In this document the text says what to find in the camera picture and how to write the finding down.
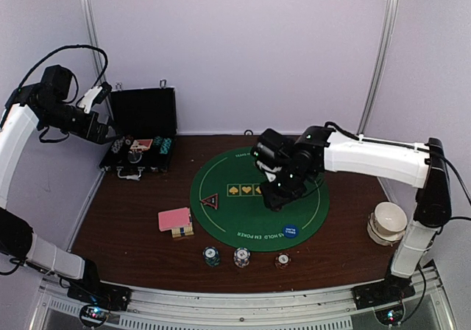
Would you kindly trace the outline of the brown orange chip stack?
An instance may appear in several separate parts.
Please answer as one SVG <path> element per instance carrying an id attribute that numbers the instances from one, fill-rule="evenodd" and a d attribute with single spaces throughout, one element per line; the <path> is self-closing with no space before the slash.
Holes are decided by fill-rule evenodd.
<path id="1" fill-rule="evenodd" d="M 288 253 L 279 253 L 275 257 L 275 267 L 277 269 L 286 269 L 291 263 L 291 257 Z"/>

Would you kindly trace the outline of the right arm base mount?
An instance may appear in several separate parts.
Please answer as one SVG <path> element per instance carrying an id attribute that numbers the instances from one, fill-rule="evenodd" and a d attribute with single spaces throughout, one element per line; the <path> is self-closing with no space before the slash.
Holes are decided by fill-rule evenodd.
<path id="1" fill-rule="evenodd" d="M 382 281 L 353 287 L 352 293 L 356 309 L 372 308 L 376 320 L 384 326 L 397 326 L 406 317 L 403 301 L 416 294 L 412 286 L 401 289 Z"/>

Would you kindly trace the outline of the triangular black red dealer button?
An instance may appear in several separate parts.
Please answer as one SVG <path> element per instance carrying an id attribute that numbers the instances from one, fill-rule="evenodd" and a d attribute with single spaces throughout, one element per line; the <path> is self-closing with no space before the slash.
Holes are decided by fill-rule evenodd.
<path id="1" fill-rule="evenodd" d="M 212 194 L 208 197 L 205 197 L 205 198 L 200 200 L 200 203 L 203 206 L 207 206 L 207 207 L 212 208 L 214 210 L 218 210 L 218 208 L 219 208 L 219 194 L 215 193 L 215 194 Z"/>

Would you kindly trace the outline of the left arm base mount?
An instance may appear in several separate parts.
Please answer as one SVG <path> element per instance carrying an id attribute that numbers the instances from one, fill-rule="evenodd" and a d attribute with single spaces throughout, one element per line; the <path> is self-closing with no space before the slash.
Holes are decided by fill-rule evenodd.
<path id="1" fill-rule="evenodd" d="M 78 284 L 70 284 L 67 290 L 69 298 L 83 302 L 78 318 L 90 329 L 103 326 L 113 312 L 126 311 L 132 295 L 130 288 L 112 284 L 101 284 L 96 292 Z"/>

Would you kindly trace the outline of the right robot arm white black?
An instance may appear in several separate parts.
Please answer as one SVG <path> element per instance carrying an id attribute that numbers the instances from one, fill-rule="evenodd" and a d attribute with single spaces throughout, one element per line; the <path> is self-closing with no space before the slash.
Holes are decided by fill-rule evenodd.
<path id="1" fill-rule="evenodd" d="M 261 184 L 264 205 L 278 211 L 302 198 L 305 183 L 323 172 L 351 172 L 406 183 L 415 189 L 416 208 L 406 234 L 378 282 L 382 301 L 393 301 L 411 277 L 438 232 L 452 220 L 449 171 L 442 143 L 403 143 L 366 138 L 334 122 L 310 126 L 296 140 L 265 130 L 251 149 L 256 167 L 266 175 Z"/>

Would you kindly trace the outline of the blue tan chip stack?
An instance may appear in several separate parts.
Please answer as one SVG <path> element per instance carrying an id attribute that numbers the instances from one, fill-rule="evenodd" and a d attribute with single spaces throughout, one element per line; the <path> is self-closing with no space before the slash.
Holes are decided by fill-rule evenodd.
<path id="1" fill-rule="evenodd" d="M 234 251 L 233 262 L 235 266 L 239 268 L 244 268 L 250 263 L 251 253 L 245 247 L 239 247 Z"/>

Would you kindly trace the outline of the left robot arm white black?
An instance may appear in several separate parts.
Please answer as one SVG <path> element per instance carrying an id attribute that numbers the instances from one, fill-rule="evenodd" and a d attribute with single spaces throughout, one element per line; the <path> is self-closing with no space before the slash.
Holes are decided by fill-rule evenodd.
<path id="1" fill-rule="evenodd" d="M 99 72 L 94 84 L 82 97 L 68 98 L 75 74 L 61 66 L 44 69 L 39 82 L 29 84 L 24 77 L 8 98 L 1 115 L 1 253 L 21 266 L 28 264 L 47 274 L 65 279 L 89 303 L 99 303 L 105 296 L 96 264 L 66 252 L 39 237 L 27 221 L 7 210 L 7 198 L 13 175 L 29 137 L 40 133 L 40 142 L 50 128 L 57 128 L 95 144 L 107 144 L 122 136 L 116 123 L 99 121 L 94 105 L 102 103 L 112 87 Z"/>

